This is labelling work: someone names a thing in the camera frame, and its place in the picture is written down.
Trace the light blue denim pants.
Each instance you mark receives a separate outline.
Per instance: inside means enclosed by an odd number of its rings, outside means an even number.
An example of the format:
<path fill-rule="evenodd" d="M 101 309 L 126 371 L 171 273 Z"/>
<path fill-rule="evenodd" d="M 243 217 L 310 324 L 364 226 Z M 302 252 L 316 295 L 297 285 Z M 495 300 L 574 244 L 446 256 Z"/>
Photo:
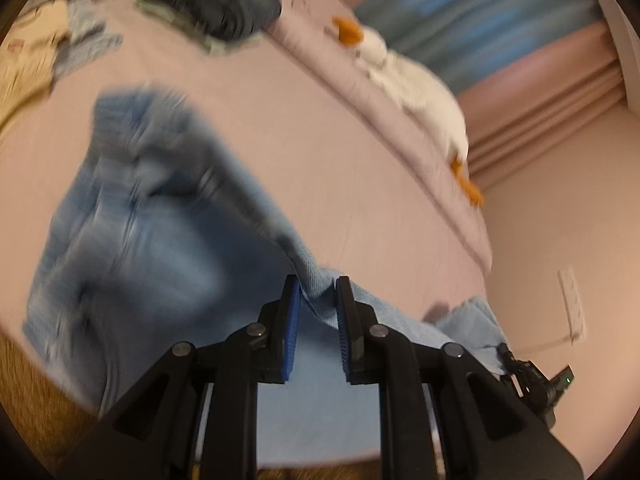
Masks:
<path fill-rule="evenodd" d="M 254 322 L 302 285 L 292 378 L 258 394 L 258 460 L 354 460 L 380 445 L 378 390 L 341 367 L 334 284 L 292 224 L 181 96 L 101 93 L 53 216 L 23 332 L 49 377 L 107 412 L 173 344 Z"/>

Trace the white goose plush toy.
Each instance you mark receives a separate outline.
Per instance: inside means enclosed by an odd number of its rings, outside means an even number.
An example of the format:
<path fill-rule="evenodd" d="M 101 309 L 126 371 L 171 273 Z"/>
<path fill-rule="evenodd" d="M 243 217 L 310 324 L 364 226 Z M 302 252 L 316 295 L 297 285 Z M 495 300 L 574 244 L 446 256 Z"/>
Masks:
<path fill-rule="evenodd" d="M 425 128 L 470 203 L 483 206 L 484 196 L 466 170 L 470 142 L 465 117 L 446 84 L 424 65 L 390 50 L 375 29 L 341 16 L 334 16 L 332 24 L 337 28 L 337 40 L 355 65 Z"/>

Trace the green folded cloth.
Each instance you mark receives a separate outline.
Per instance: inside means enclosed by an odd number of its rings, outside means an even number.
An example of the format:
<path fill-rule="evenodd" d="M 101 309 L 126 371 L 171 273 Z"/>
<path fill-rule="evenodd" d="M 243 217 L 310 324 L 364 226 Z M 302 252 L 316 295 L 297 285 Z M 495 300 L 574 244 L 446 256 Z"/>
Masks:
<path fill-rule="evenodd" d="M 136 0 L 136 8 L 154 20 L 180 32 L 194 44 L 197 44 L 206 54 L 219 56 L 228 55 L 235 51 L 257 47 L 265 39 L 261 32 L 246 39 L 224 41 L 204 32 L 201 26 L 194 25 L 186 14 L 176 11 L 166 3 L 157 0 Z"/>

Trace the blue and pink curtain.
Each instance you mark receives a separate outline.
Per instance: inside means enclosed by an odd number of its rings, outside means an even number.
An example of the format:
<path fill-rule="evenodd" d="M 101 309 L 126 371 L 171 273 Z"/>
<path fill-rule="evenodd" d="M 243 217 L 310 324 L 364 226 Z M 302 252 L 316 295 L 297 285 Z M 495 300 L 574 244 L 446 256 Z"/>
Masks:
<path fill-rule="evenodd" d="M 454 92 L 486 186 L 636 98 L 613 0 L 343 1 Z"/>

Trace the small blue denim garment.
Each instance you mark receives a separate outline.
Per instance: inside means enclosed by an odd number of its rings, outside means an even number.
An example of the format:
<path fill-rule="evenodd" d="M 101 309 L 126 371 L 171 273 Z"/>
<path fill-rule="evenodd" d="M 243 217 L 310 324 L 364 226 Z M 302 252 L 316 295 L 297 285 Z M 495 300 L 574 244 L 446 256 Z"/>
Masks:
<path fill-rule="evenodd" d="M 53 64 L 55 81 L 117 50 L 122 44 L 122 35 L 108 28 L 92 0 L 70 0 L 67 17 L 70 36 L 58 46 Z"/>

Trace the cream printed garment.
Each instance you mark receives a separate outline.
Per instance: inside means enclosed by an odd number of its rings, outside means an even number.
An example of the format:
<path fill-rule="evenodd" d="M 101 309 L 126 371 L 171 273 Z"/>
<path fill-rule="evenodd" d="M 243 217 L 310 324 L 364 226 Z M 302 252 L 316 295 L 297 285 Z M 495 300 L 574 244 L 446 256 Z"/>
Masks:
<path fill-rule="evenodd" d="M 1 45 L 1 127 L 50 88 L 58 45 L 68 36 L 66 0 L 36 6 L 14 22 Z"/>

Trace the white wall outlet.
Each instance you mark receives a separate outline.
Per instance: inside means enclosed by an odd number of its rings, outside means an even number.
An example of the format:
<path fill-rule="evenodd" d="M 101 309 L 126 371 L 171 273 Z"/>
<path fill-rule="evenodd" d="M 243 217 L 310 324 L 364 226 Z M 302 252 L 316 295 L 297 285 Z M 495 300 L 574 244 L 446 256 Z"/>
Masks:
<path fill-rule="evenodd" d="M 570 266 L 559 270 L 558 279 L 567 316 L 568 336 L 572 344 L 577 344 L 586 338 L 587 324 L 574 270 Z"/>

